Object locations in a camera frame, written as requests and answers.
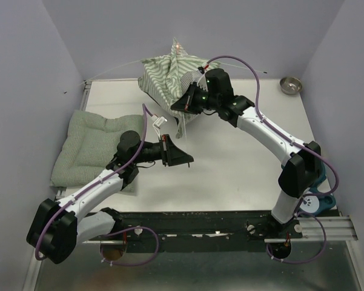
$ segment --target striped cloth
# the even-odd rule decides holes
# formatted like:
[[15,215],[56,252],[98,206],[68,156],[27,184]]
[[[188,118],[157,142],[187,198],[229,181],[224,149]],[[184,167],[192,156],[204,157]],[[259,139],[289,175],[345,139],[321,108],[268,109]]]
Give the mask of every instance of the striped cloth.
[[[197,71],[206,59],[190,56],[174,38],[171,53],[150,59],[143,59],[145,73],[139,78],[140,89],[154,99],[170,115],[177,118],[178,130],[176,138],[184,134],[184,124],[193,120],[196,115],[171,110],[184,92],[180,89],[180,78],[186,72]],[[212,62],[211,69],[219,67],[219,62]]]

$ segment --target purple cable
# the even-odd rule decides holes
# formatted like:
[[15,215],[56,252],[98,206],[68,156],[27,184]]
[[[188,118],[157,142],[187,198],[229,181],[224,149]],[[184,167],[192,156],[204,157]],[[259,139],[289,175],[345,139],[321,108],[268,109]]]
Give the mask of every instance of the purple cable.
[[117,261],[108,261],[107,259],[104,258],[104,250],[101,249],[101,257],[102,257],[102,259],[105,262],[109,263],[109,264],[112,264],[112,265],[115,265],[115,266],[124,266],[124,267],[137,267],[137,266],[142,266],[142,265],[144,265],[146,263],[149,263],[153,259],[155,259],[156,255],[157,255],[157,252],[159,251],[159,238],[157,237],[156,232],[154,232],[149,227],[145,227],[145,226],[130,227],[128,229],[123,229],[123,230],[120,230],[118,232],[109,233],[108,235],[105,235],[105,236],[120,235],[121,233],[129,232],[130,230],[135,230],[135,229],[144,229],[144,230],[147,230],[150,233],[152,233],[153,236],[155,237],[155,240],[156,240],[156,248],[155,248],[155,251],[153,252],[153,254],[148,259],[146,259],[145,261],[139,262],[139,263],[118,263]]
[[[256,113],[258,115],[258,117],[261,119],[261,121],[263,121],[266,126],[268,126],[271,130],[273,130],[276,134],[278,134],[279,136],[281,136],[283,139],[285,139],[286,141],[288,142],[292,142],[292,140],[287,137],[286,135],[284,135],[280,130],[278,130],[277,128],[275,128],[275,126],[273,126],[272,124],[270,124],[266,119],[263,118],[261,112],[260,112],[260,108],[259,108],[259,98],[260,98],[260,79],[256,73],[256,71],[247,63],[245,62],[243,59],[240,59],[240,58],[237,58],[236,56],[228,56],[228,55],[223,55],[223,56],[217,56],[215,58],[212,58],[212,59],[209,59],[207,61],[207,64],[215,61],[216,59],[222,59],[222,58],[227,58],[227,59],[235,59],[241,63],[243,63],[245,66],[247,66],[251,72],[253,73],[255,79],[256,79],[256,82],[257,82],[257,92],[256,92]],[[302,149],[302,150],[305,150],[309,153],[311,153],[312,155],[314,155],[315,157],[317,157],[318,159],[320,159],[322,162],[324,162],[330,169],[331,171],[333,171],[333,174],[335,176],[335,185],[334,187],[327,191],[327,192],[317,192],[317,193],[312,193],[312,194],[305,194],[303,197],[306,197],[306,196],[310,196],[310,195],[313,195],[313,196],[325,196],[325,195],[330,195],[332,193],[334,193],[338,186],[339,186],[339,176],[338,176],[338,173],[337,171],[335,170],[335,168],[333,167],[333,165],[327,161],[324,157],[322,157],[321,155],[319,155],[318,153],[310,150],[309,148],[305,147],[304,145],[302,144],[298,144],[297,142],[294,142],[293,143],[296,147]]]
[[[121,170],[125,169],[126,167],[128,167],[133,161],[134,159],[137,158],[137,156],[139,155],[141,149],[143,148],[144,145],[144,141],[145,141],[145,136],[147,134],[147,117],[146,117],[146,113],[148,114],[152,114],[149,112],[149,110],[147,109],[147,107],[145,106],[145,104],[143,104],[143,113],[144,113],[144,129],[143,129],[143,134],[142,134],[142,139],[139,145],[139,148],[137,149],[136,153],[134,153],[134,155],[132,156],[132,158],[123,166],[121,166],[120,168],[118,168],[117,170],[115,170],[113,173],[110,173],[109,175],[107,175],[104,179],[102,179],[103,181],[109,179],[110,177],[112,177],[113,175],[117,174],[118,172],[120,172]],[[93,184],[89,185],[88,187],[86,187],[84,190],[82,190],[81,192],[79,192],[74,199],[77,200],[79,197],[81,197],[83,194],[85,194],[86,192],[88,192],[90,189],[96,187],[97,185],[99,185],[101,183],[101,180],[98,180],[97,182],[94,182]],[[50,220],[46,223],[43,231],[41,232],[41,235],[39,236],[38,242],[36,243],[35,246],[35,258],[38,261],[42,261],[43,259],[46,259],[45,256],[39,256],[39,251],[41,249],[41,244],[42,244],[42,240],[43,237],[45,236],[45,234],[47,233],[48,228],[50,227],[50,225],[53,223],[53,221],[70,205],[74,204],[73,201],[70,201],[68,203],[66,203],[65,205],[61,206],[61,208],[50,218]]]
[[292,265],[299,265],[299,264],[306,264],[306,263],[310,263],[310,262],[312,262],[312,261],[315,261],[318,257],[320,257],[321,255],[322,255],[322,253],[325,251],[325,249],[326,249],[326,246],[327,246],[327,235],[326,235],[326,230],[325,230],[325,228],[324,228],[324,226],[323,226],[323,224],[320,222],[320,220],[319,219],[317,219],[316,218],[316,216],[314,216],[314,215],[312,215],[312,214],[310,214],[310,213],[308,213],[308,212],[304,212],[304,211],[302,211],[302,212],[299,212],[298,213],[298,215],[308,215],[308,216],[310,216],[310,217],[312,217],[312,218],[314,218],[316,221],[317,221],[317,223],[319,223],[320,224],[320,227],[322,228],[322,232],[323,232],[323,246],[322,246],[322,248],[320,249],[320,251],[319,251],[319,253],[317,253],[315,256],[313,256],[312,258],[310,258],[310,259],[305,259],[305,260],[303,260],[303,261],[288,261],[288,260],[285,260],[285,259],[278,259],[278,258],[276,258],[275,256],[273,256],[272,255],[272,247],[271,247],[271,245],[270,244],[266,244],[266,253],[268,254],[268,256],[271,258],[271,259],[273,259],[273,260],[275,260],[275,261],[277,261],[277,262],[281,262],[281,263],[285,263],[285,264],[292,264]]

